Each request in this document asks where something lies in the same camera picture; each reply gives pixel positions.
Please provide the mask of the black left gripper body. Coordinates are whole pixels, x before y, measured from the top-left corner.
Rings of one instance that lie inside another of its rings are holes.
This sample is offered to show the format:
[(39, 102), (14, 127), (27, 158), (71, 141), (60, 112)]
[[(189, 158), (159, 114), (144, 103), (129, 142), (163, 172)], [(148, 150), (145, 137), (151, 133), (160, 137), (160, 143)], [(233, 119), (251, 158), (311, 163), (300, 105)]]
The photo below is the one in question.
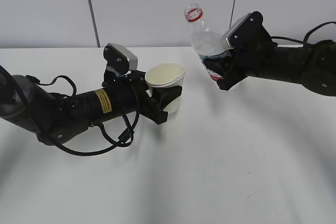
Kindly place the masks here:
[(161, 110), (149, 96), (147, 93), (149, 86), (147, 90), (135, 89), (127, 79), (127, 75), (125, 81), (134, 95), (136, 112), (155, 122), (157, 125), (165, 123), (167, 121), (168, 113)]

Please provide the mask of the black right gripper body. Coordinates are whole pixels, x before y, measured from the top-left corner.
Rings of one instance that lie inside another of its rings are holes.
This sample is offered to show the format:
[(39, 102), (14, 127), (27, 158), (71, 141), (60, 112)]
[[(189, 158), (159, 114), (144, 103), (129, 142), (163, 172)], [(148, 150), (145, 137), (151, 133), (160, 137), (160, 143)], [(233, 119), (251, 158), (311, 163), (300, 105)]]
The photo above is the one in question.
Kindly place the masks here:
[(218, 87), (229, 91), (247, 77), (264, 79), (263, 67), (270, 54), (271, 50), (236, 50)]

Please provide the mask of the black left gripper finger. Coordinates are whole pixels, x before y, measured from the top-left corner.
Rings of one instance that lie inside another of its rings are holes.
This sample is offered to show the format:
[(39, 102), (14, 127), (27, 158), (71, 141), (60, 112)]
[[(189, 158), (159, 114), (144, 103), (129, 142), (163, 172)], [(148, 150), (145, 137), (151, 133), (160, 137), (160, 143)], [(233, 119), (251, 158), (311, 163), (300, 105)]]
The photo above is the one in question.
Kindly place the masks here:
[(152, 99), (160, 109), (165, 109), (171, 102), (180, 97), (181, 94), (182, 86), (152, 89)]
[(147, 90), (148, 85), (145, 81), (145, 72), (135, 70), (127, 74), (127, 79), (135, 89)]

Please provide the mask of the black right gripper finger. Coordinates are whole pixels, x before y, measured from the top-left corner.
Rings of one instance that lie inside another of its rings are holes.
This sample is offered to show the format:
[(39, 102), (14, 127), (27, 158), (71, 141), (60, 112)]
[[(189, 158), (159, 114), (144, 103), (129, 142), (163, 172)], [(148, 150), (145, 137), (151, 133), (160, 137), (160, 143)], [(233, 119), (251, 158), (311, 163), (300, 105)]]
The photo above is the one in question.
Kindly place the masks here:
[(221, 54), (215, 57), (205, 57), (203, 65), (213, 80), (220, 80), (228, 74), (232, 60), (231, 54)]

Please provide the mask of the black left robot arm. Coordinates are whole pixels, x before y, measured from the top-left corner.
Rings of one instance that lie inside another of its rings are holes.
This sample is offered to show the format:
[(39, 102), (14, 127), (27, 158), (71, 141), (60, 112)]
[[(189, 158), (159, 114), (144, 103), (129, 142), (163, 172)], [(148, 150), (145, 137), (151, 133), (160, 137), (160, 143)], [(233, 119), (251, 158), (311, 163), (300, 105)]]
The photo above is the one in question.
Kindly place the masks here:
[(132, 71), (118, 77), (104, 73), (102, 88), (81, 93), (73, 89), (71, 96), (48, 93), (32, 76), (13, 75), (21, 88), (33, 114), (41, 123), (38, 127), (25, 108), (14, 86), (1, 75), (1, 118), (36, 134), (38, 140), (52, 146), (42, 129), (60, 144), (65, 144), (88, 128), (97, 126), (111, 144), (128, 146), (134, 135), (140, 115), (156, 124), (167, 121), (167, 106), (182, 94), (180, 84), (170, 88), (154, 88), (148, 95), (149, 86), (145, 73)]

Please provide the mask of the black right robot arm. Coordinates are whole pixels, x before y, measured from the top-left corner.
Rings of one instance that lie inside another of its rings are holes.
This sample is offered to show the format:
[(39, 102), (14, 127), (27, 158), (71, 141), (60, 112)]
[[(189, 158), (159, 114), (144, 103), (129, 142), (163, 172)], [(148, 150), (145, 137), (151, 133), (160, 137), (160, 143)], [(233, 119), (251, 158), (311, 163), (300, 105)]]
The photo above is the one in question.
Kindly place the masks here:
[(217, 85), (228, 91), (247, 77), (302, 85), (329, 97), (335, 96), (335, 42), (312, 46), (279, 47), (275, 42), (231, 49), (228, 56), (204, 60), (205, 67), (220, 75)]

